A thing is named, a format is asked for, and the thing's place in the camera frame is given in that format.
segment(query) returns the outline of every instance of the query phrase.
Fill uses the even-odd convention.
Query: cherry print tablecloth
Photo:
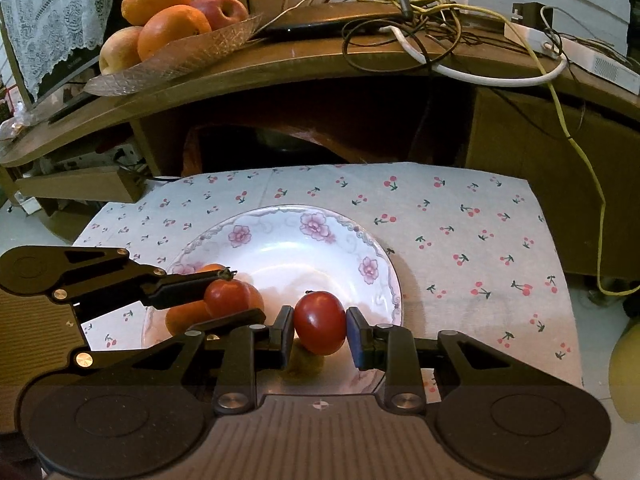
[[[558,254],[525,180],[411,163],[201,174],[110,203],[76,246],[124,247],[168,268],[201,232],[254,208],[305,204],[359,223],[398,273],[416,336],[465,332],[576,385],[577,332]],[[93,349],[140,348],[134,304],[84,325]],[[426,375],[427,390],[433,390]]]

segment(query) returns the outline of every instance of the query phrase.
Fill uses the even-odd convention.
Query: lace curtain
[[[2,0],[6,30],[27,90],[75,48],[102,44],[113,0]]]

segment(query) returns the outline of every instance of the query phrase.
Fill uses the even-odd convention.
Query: floral plate
[[[271,206],[242,213],[208,229],[189,243],[168,272],[191,274],[220,263],[262,294],[266,322],[284,304],[295,306],[306,290],[327,290],[347,308],[359,307],[369,324],[402,323],[398,277],[378,242],[352,220],[305,205]],[[148,348],[170,337],[166,311],[149,308],[142,334]],[[347,344],[324,360],[321,372],[287,381],[275,370],[258,373],[258,394],[358,394],[382,378],[359,372]]]

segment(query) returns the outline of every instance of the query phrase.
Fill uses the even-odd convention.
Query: red apple
[[[204,13],[211,30],[228,27],[249,17],[246,7],[238,0],[193,0],[190,5]]]

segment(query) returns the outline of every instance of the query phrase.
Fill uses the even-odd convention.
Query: white tile floor
[[[20,208],[0,209],[0,254],[18,245],[64,245],[35,216]],[[585,389],[599,399],[612,421],[612,436],[597,474],[601,480],[640,480],[640,424],[626,424],[613,407],[608,386],[609,356],[627,318],[622,304],[597,307],[588,298],[581,280],[570,278],[570,295],[580,339]]]

